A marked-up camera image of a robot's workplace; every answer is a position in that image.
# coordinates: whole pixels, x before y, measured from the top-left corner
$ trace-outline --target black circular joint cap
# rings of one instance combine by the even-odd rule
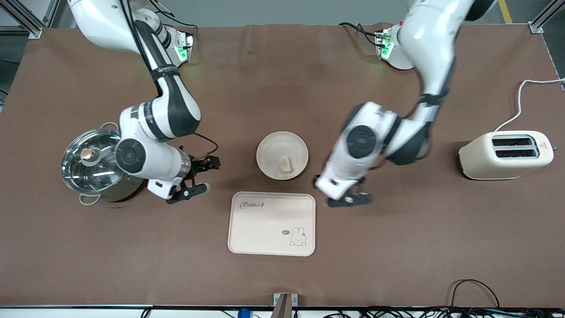
[[[347,150],[356,159],[370,155],[376,144],[377,137],[367,126],[356,126],[347,135]]]
[[[124,139],[116,148],[116,161],[127,173],[138,173],[145,163],[145,148],[135,139]]]

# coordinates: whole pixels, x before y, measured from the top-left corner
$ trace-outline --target pot handle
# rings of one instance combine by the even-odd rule
[[[95,199],[94,199],[94,201],[91,202],[91,203],[86,203],[86,202],[84,201],[84,199],[85,199],[86,197],[94,197]],[[100,200],[100,197],[101,197],[100,194],[97,194],[97,195],[79,194],[79,202],[80,202],[80,204],[86,205],[86,206],[94,205],[94,204],[96,204],[96,203],[98,202],[98,200]]]
[[[106,127],[112,126],[112,125],[116,126],[116,131],[117,131],[117,132],[120,132],[120,126],[118,126],[118,124],[116,124],[115,122],[107,122],[107,123],[104,123],[104,124],[102,124],[102,126],[100,126],[100,128],[106,128]]]

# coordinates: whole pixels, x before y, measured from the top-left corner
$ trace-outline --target white robotic arm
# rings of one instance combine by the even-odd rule
[[[454,43],[460,26],[471,11],[482,15],[492,3],[492,0],[418,0],[413,4],[397,40],[424,84],[418,104],[411,118],[402,118],[374,102],[358,105],[351,111],[324,171],[315,181],[315,186],[329,197],[330,207],[372,201],[371,195],[353,193],[350,189],[363,183],[379,155],[397,165],[424,157],[429,146],[429,130],[451,82]]]
[[[165,143],[193,134],[201,120],[200,109],[177,68],[188,59],[186,34],[164,27],[150,10],[132,10],[127,0],[69,0],[69,4],[90,41],[140,53],[159,92],[153,100],[121,112],[118,166],[130,175],[149,179],[147,188],[168,203],[207,192],[210,186],[195,184],[194,176],[218,169],[219,159],[198,160]],[[184,185],[187,179],[192,180],[192,187]]]

